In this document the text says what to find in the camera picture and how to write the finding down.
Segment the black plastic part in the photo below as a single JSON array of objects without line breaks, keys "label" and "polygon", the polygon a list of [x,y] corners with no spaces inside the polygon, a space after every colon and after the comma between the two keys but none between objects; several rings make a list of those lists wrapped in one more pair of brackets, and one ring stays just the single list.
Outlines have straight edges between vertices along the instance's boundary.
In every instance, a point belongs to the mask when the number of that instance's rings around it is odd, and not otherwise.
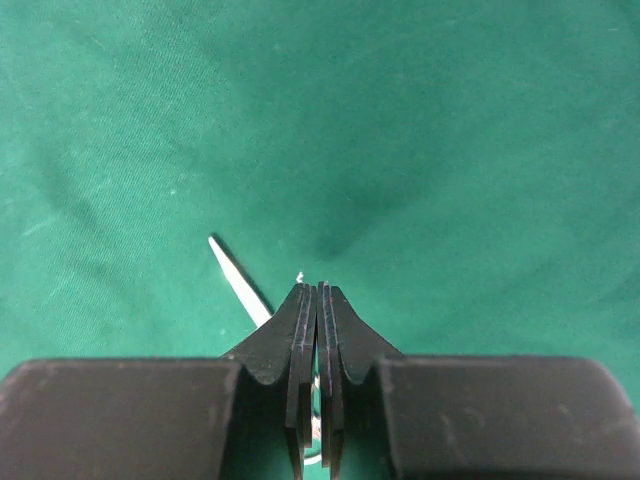
[{"label": "black plastic part", "polygon": [[0,389],[0,479],[219,478],[240,377],[222,360],[25,363]]},{"label": "black plastic part", "polygon": [[315,299],[296,285],[223,359],[23,364],[0,384],[0,480],[301,479]]},{"label": "black plastic part", "polygon": [[638,420],[599,364],[403,355],[326,283],[222,359],[18,367],[0,480],[299,480],[316,343],[332,479],[640,480]]},{"label": "black plastic part", "polygon": [[267,323],[224,355],[240,361],[280,397],[279,429],[287,441],[295,479],[302,478],[304,447],[311,443],[316,298],[315,287],[295,285]]},{"label": "black plastic part", "polygon": [[640,479],[638,420],[599,364],[402,355],[338,288],[318,290],[332,479]]}]

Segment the white plastic strip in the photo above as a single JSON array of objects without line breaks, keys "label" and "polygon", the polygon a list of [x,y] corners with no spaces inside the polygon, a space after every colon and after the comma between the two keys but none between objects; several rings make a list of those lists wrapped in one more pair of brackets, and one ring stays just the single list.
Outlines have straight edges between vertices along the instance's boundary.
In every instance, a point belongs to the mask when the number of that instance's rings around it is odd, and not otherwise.
[{"label": "white plastic strip", "polygon": [[209,237],[209,245],[218,259],[224,276],[231,284],[231,288],[233,288],[236,296],[240,299],[242,306],[249,314],[249,317],[251,317],[251,320],[253,320],[253,323],[256,324],[256,327],[260,328],[271,318],[271,313],[267,310],[267,307],[262,303],[262,300],[260,300],[260,297],[258,297],[253,288],[251,288],[251,285],[242,277],[240,271],[215,238]]}]

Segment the white stick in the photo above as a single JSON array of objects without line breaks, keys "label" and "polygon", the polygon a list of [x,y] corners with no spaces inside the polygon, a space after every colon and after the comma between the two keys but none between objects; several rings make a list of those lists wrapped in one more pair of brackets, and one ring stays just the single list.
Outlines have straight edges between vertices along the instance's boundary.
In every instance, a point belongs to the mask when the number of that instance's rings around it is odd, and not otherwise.
[{"label": "white stick", "polygon": [[251,285],[242,277],[240,271],[233,264],[231,259],[224,253],[224,250],[218,244],[215,238],[209,237],[209,245],[211,250],[218,259],[218,263],[222,268],[224,276],[231,284],[231,288],[236,293],[236,296],[240,299],[242,306],[247,311],[253,323],[257,328],[267,323],[267,320],[271,318],[271,312],[262,303],[260,297],[256,295],[256,292],[251,288]]}]

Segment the green cloth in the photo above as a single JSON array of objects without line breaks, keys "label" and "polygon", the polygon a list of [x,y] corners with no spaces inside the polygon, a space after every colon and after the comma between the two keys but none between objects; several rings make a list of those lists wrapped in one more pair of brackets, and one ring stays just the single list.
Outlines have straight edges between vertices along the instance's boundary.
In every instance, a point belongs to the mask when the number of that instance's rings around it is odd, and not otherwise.
[{"label": "green cloth", "polygon": [[215,231],[275,305],[640,401],[640,3],[0,0],[0,227],[3,373],[231,348]]}]

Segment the green fabric surface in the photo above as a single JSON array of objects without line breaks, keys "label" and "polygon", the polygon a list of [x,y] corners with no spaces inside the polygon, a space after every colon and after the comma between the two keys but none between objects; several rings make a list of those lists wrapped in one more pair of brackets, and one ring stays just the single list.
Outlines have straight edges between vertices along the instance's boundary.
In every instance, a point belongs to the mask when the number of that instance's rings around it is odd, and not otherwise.
[{"label": "green fabric surface", "polygon": [[3,373],[231,348],[215,231],[275,305],[637,402],[640,4],[0,0],[0,227]]}]

